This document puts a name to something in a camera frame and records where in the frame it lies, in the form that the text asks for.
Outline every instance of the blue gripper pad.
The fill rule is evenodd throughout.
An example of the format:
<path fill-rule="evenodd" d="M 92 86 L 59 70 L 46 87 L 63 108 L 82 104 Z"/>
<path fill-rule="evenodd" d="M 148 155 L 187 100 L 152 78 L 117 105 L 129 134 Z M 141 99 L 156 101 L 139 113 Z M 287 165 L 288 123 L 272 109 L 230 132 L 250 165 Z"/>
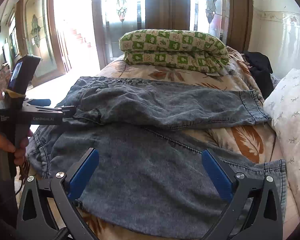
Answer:
<path fill-rule="evenodd" d="M 233 193 L 232 183 L 228 176 L 224 173 L 223 169 L 219 166 L 208 150 L 204 150 L 202 152 L 201 158 L 202 166 L 206 170 L 213 185 L 216 187 L 220 197 L 230 203 L 233 199 Z"/>
<path fill-rule="evenodd" d="M 78 168 L 77 172 L 69 182 L 68 198 L 71 201 L 81 197 L 96 167 L 99 165 L 99 153 L 96 149 L 90 153 L 85 162 Z"/>

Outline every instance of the jeans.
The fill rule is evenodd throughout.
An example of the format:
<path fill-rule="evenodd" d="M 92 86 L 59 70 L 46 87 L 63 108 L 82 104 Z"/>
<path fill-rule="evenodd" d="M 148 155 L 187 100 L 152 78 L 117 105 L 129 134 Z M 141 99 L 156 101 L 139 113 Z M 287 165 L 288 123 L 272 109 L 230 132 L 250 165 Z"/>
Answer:
<path fill-rule="evenodd" d="M 258 179 L 272 176 L 284 214 L 284 160 L 255 164 L 180 131 L 268 121 L 254 91 L 82 77 L 61 105 L 77 106 L 75 115 L 59 126 L 40 126 L 27 157 L 49 178 L 67 171 L 89 147 L 96 148 L 100 163 L 78 203 L 107 222 L 155 236 L 204 236 L 226 206 L 201 164 L 207 148 L 234 172 Z"/>

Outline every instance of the bed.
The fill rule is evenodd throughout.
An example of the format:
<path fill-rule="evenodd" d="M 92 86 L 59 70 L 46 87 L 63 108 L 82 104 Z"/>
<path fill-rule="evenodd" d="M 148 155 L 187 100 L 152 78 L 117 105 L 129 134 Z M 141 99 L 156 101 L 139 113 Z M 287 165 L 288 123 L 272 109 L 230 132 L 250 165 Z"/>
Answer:
<path fill-rule="evenodd" d="M 123 60 L 123 55 L 107 65 L 98 76 L 114 78 L 143 78 L 168 82 L 181 82 L 219 90 L 251 90 L 258 93 L 258 100 L 262 105 L 264 99 L 251 76 L 241 54 L 227 47 L 229 53 L 228 64 L 218 74 L 205 74 L 198 71 L 175 69 L 154 65 L 129 65 Z M 268 124 L 256 126 L 237 126 L 231 128 L 209 130 L 184 130 L 184 133 L 204 142 L 228 149 L 237 154 L 243 154 L 255 163 L 269 162 L 283 158 L 276 133 Z M 50 205 L 56 221 L 62 227 L 62 219 L 58 215 L 53 200 Z M 91 214 L 79 209 L 80 214 L 99 239 L 155 239 L 155 236 L 132 232 L 120 226 L 107 223 Z M 300 222 L 290 187 L 287 190 L 286 212 L 284 217 L 283 238 L 286 239 Z"/>

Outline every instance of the window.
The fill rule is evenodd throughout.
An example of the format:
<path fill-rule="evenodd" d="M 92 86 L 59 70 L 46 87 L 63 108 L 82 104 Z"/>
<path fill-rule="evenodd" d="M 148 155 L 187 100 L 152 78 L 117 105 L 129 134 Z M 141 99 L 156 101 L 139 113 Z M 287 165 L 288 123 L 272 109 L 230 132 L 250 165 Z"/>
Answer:
<path fill-rule="evenodd" d="M 190 30 L 209 33 L 226 43 L 230 0 L 190 0 Z"/>
<path fill-rule="evenodd" d="M 9 38 L 10 38 L 10 48 L 14 57 L 20 54 L 17 33 L 16 33 L 16 18 L 14 17 L 14 13 L 11 17 L 10 27 L 9 27 Z"/>
<path fill-rule="evenodd" d="M 119 38 L 127 32 L 145 28 L 145 0 L 101 0 L 106 37 L 106 58 L 110 63 L 123 52 Z"/>

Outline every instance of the green checkered pillow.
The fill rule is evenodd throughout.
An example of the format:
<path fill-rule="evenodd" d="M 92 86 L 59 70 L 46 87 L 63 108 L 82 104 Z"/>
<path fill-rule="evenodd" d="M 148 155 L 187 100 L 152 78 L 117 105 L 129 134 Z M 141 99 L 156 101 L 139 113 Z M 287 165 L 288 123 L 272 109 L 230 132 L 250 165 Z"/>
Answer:
<path fill-rule="evenodd" d="M 215 73 L 229 61 L 226 46 L 218 38 L 201 32 L 138 30 L 126 33 L 119 44 L 129 64 Z"/>

